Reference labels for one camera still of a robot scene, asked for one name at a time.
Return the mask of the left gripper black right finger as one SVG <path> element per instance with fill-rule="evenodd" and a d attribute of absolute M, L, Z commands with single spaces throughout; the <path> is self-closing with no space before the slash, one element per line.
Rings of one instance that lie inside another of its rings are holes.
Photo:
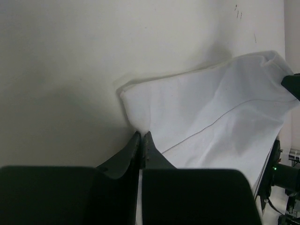
<path fill-rule="evenodd" d="M 233 169 L 177 169 L 142 144 L 142 222 L 145 225 L 259 225 L 246 177 Z"/>

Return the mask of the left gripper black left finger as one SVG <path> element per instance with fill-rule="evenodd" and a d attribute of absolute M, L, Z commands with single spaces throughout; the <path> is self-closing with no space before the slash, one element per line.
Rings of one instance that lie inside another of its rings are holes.
<path fill-rule="evenodd" d="M 98 167 L 5 166 L 3 225 L 133 225 L 141 135 Z"/>

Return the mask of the white skirt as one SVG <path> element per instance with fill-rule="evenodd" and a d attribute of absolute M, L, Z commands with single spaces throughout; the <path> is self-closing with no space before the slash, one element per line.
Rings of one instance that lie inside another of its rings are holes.
<path fill-rule="evenodd" d="M 128 85 L 120 98 L 129 123 L 143 136 L 151 133 L 175 168 L 237 170 L 255 201 L 273 142 L 299 103 L 281 85 L 287 75 L 293 71 L 277 52 L 256 52 Z"/>

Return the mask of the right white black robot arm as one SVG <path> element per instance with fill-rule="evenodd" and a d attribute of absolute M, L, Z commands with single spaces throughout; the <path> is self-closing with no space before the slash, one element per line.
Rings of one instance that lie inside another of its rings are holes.
<path fill-rule="evenodd" d="M 271 167 L 271 185 L 283 188 L 288 196 L 285 212 L 279 211 L 268 199 L 269 206 L 279 213 L 279 225 L 300 223 L 300 151 L 290 149 L 288 159 L 292 165 L 284 165 L 277 157 Z"/>

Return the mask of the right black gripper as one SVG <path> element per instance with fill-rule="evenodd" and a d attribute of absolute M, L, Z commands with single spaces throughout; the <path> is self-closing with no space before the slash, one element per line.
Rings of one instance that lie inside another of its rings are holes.
<path fill-rule="evenodd" d="M 285 76 L 281 85 L 300 100 L 300 73 Z"/>

